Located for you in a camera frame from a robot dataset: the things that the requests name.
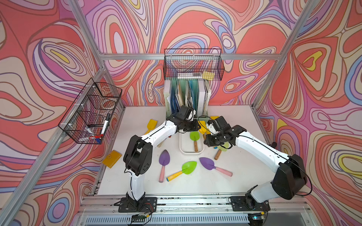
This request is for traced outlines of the yellow shovel wooden handle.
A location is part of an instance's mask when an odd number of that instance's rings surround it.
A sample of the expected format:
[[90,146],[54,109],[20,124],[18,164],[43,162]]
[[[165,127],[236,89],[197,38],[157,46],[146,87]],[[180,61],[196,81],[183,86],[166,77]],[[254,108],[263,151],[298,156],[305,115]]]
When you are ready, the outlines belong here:
[[199,121],[200,129],[199,132],[202,134],[203,139],[206,140],[206,136],[210,134],[210,131],[207,129],[207,124],[205,121]]

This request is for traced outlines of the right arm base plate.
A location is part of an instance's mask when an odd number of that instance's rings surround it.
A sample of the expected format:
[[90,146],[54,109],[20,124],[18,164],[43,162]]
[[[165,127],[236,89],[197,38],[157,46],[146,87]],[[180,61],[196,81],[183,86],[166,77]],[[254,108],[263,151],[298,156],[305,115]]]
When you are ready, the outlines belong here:
[[258,211],[268,212],[271,210],[268,200],[258,203],[251,195],[251,191],[256,188],[249,189],[244,196],[231,196],[228,201],[233,211]]

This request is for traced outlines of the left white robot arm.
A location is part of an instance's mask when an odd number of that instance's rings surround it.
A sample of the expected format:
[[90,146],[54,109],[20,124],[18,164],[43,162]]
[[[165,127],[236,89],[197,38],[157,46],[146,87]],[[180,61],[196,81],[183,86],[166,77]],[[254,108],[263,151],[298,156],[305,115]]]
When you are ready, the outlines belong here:
[[132,136],[123,157],[124,172],[130,176],[128,197],[139,201],[145,195],[144,174],[151,166],[153,149],[157,145],[180,131],[193,132],[199,129],[196,110],[183,105],[151,132],[142,136]]

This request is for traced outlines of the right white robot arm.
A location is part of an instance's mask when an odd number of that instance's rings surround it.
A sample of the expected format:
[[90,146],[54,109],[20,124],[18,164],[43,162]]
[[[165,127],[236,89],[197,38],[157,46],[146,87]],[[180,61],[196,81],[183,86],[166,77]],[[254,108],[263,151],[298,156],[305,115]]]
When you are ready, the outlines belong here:
[[224,146],[242,148],[262,161],[275,173],[273,180],[262,185],[256,185],[245,195],[250,208],[257,203],[263,203],[274,198],[291,200],[307,184],[309,177],[305,172],[303,160],[297,154],[288,155],[260,141],[245,128],[230,126],[224,117],[220,116],[206,123],[210,132],[204,144],[208,147]]

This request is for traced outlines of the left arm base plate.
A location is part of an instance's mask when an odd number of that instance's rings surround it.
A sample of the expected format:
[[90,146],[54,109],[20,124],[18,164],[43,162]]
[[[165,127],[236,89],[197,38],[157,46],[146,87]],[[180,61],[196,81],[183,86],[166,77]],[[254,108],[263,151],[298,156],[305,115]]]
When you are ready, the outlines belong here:
[[144,197],[139,201],[135,201],[130,197],[124,197],[119,202],[116,202],[114,206],[118,206],[119,213],[154,213],[157,209],[157,198]]

